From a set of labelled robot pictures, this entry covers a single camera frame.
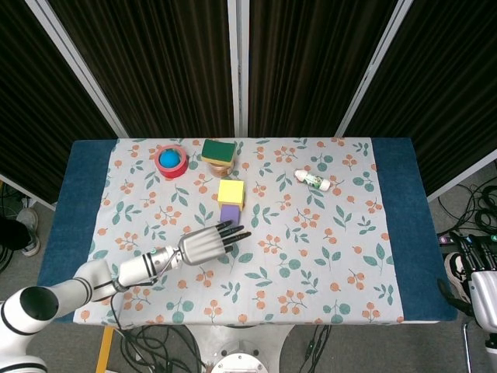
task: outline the floral tablecloth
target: floral tablecloth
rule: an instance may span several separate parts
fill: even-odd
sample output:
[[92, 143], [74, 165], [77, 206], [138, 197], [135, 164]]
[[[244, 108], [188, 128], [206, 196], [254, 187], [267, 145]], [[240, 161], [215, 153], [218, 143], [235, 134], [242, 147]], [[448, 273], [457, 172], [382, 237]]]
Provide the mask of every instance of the floral tablecloth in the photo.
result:
[[[153, 287], [114, 301], [124, 326], [395, 323], [403, 320], [381, 189], [369, 138], [239, 138], [245, 181], [241, 224], [252, 236], [218, 260], [171, 270]], [[153, 158], [179, 144], [189, 169], [167, 180]], [[118, 265], [214, 225], [219, 179], [200, 159], [203, 139], [120, 139], [113, 149], [89, 260]], [[328, 178], [328, 192], [297, 182], [295, 169]], [[114, 324], [109, 300], [75, 322]]]

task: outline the purple cube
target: purple cube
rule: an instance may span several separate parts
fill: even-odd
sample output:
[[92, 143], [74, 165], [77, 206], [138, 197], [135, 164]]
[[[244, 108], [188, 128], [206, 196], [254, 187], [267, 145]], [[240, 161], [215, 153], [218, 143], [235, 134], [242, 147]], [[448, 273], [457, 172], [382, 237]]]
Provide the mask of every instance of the purple cube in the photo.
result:
[[233, 226], [238, 225], [240, 222], [240, 208], [238, 206], [233, 206], [231, 204], [223, 204], [221, 207], [221, 219], [220, 221], [233, 221]]

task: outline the green sponge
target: green sponge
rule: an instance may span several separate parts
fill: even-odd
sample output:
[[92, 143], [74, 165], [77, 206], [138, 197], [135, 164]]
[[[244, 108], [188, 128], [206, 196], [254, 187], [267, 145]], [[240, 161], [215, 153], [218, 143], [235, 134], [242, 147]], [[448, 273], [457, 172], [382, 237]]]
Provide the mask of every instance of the green sponge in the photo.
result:
[[202, 160], [215, 165], [231, 166], [235, 144], [206, 139], [203, 142]]

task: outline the yellow cube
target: yellow cube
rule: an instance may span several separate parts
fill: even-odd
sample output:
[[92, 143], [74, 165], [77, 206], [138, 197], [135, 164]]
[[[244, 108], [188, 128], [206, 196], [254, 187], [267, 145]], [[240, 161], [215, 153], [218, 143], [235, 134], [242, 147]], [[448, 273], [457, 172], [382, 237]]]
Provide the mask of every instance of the yellow cube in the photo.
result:
[[223, 204], [231, 204], [238, 206], [240, 211], [243, 210], [243, 186], [244, 183], [241, 180], [221, 180], [217, 193], [219, 208]]

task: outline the blue ball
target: blue ball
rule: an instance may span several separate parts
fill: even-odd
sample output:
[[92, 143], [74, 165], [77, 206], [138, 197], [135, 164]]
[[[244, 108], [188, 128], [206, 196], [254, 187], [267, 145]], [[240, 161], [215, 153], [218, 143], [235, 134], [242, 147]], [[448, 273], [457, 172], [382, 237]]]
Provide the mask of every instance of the blue ball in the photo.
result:
[[171, 169], [179, 164], [179, 155], [174, 150], [169, 149], [158, 157], [158, 161], [162, 167]]

